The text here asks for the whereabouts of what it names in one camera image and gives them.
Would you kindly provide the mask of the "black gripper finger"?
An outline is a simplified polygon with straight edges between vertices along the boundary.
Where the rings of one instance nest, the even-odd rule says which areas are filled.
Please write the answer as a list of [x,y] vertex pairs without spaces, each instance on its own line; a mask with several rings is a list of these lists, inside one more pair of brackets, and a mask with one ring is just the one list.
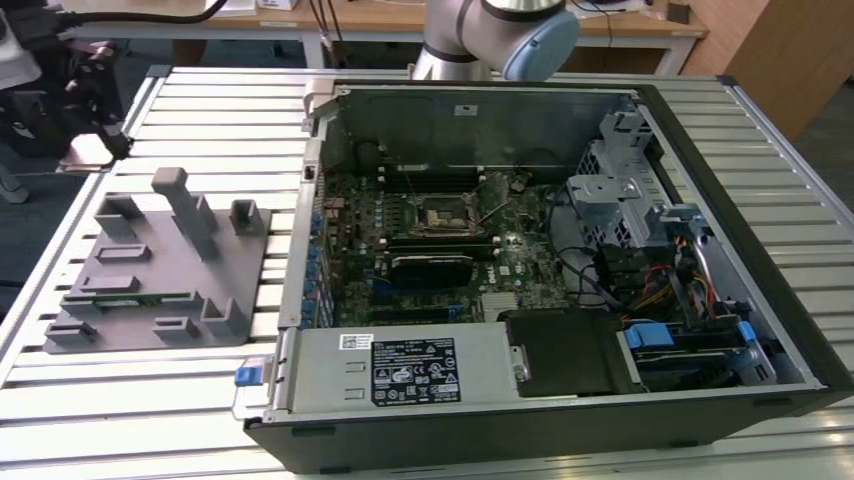
[[125,159],[131,140],[122,131],[125,110],[114,76],[117,52],[113,47],[94,47],[89,56],[91,113],[97,135],[114,160]]
[[99,128],[99,63],[73,57],[63,68],[63,120],[71,131]]

